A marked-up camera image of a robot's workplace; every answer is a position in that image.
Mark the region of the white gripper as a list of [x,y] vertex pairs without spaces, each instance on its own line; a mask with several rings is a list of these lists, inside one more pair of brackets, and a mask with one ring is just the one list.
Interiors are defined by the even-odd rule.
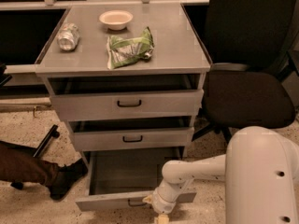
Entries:
[[154,218],[154,224],[169,224],[169,214],[172,211],[172,204],[163,200],[158,194],[150,194],[144,197],[143,203],[150,204],[153,210],[158,214]]

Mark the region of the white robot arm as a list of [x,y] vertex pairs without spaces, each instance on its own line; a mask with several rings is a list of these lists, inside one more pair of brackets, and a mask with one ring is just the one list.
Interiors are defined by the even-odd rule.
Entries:
[[226,224],[298,224],[294,185],[299,146],[272,130],[251,126],[236,132],[226,153],[200,161],[168,161],[163,180],[144,203],[168,224],[178,197],[196,179],[225,182]]

